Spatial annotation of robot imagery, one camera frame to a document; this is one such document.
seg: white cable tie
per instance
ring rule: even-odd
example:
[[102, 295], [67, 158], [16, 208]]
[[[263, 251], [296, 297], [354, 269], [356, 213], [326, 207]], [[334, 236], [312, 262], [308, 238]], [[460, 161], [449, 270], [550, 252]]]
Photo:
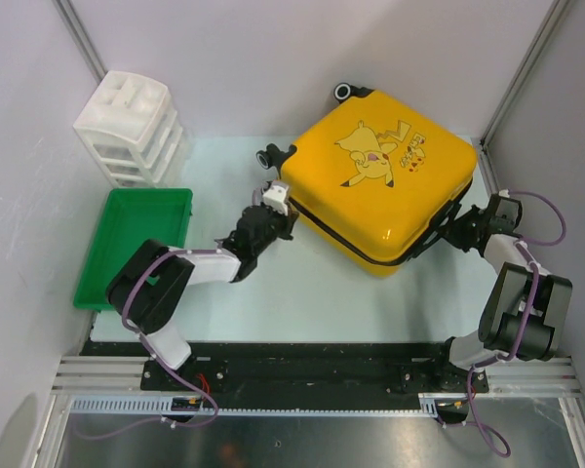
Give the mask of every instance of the white cable tie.
[[518, 246], [518, 245], [521, 245], [521, 246], [523, 246], [525, 249], [528, 249], [528, 244], [527, 244], [525, 241], [523, 241], [522, 239], [516, 239], [516, 240], [514, 241], [514, 246]]

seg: red wire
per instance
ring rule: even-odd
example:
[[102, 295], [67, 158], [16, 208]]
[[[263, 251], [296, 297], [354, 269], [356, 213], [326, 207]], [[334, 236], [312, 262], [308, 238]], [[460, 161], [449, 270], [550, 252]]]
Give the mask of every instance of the red wire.
[[202, 390], [204, 390], [206, 393], [208, 393], [209, 395], [211, 394], [211, 386], [208, 383], [208, 380], [206, 380], [206, 378], [204, 377], [204, 375], [202, 373], [198, 373], [196, 375], [197, 378], [200, 379], [200, 381], [202, 382]]

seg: white wall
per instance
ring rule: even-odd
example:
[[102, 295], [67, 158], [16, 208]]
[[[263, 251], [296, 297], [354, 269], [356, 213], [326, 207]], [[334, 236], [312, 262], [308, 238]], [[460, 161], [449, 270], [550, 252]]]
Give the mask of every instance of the white wall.
[[105, 65], [199, 135], [298, 135], [350, 81], [480, 135], [552, 0], [74, 0]]
[[[490, 152], [501, 185], [548, 194], [565, 214], [565, 242], [534, 250], [574, 284], [564, 346], [585, 392], [585, 0], [575, 2]], [[552, 238], [554, 217], [529, 206], [524, 231]]]
[[95, 87], [52, 2], [0, 1], [1, 467], [84, 325], [70, 302], [109, 184], [71, 123]]

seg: yellow suitcase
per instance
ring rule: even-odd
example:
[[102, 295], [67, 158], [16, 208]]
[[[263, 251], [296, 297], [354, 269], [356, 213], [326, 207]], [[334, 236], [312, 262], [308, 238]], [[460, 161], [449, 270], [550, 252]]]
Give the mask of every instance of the yellow suitcase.
[[288, 152], [256, 156], [291, 187], [301, 218], [377, 276], [439, 238], [472, 181], [474, 148], [381, 91], [342, 83], [338, 108]]

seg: white table surface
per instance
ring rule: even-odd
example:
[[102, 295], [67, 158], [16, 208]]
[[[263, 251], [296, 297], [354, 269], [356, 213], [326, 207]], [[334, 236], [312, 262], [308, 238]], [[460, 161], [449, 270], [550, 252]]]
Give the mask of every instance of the white table surface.
[[[181, 185], [194, 192], [185, 247], [211, 249], [235, 227], [256, 186], [275, 177], [255, 160], [269, 142], [287, 148], [294, 137], [198, 139]], [[463, 200], [484, 207], [479, 170]], [[397, 273], [377, 279], [302, 222], [292, 242], [277, 241], [237, 284], [190, 287], [173, 320], [188, 341], [415, 342], [472, 332], [496, 275], [479, 254], [440, 241]], [[135, 341], [116, 312], [97, 315], [93, 341]]]

